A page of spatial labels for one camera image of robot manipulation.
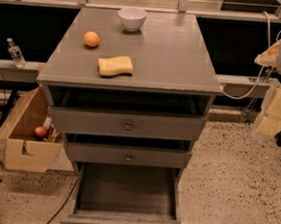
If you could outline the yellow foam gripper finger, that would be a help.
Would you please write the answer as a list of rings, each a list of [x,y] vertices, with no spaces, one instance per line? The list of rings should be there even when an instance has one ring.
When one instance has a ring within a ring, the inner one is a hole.
[[[280,54],[281,48],[281,38],[274,42],[269,49],[265,50],[262,54],[258,54],[254,59],[256,64],[269,67],[277,67],[278,66],[278,55]]]
[[[281,132],[281,86],[271,86],[253,123],[253,136],[268,140]]]

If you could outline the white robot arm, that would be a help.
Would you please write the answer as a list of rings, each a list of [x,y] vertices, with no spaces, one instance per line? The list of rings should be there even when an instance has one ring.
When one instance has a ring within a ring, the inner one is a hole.
[[[265,67],[272,66],[281,75],[281,38],[259,54],[254,62]],[[263,139],[275,137],[281,132],[281,86],[268,89],[254,126],[255,135]]]

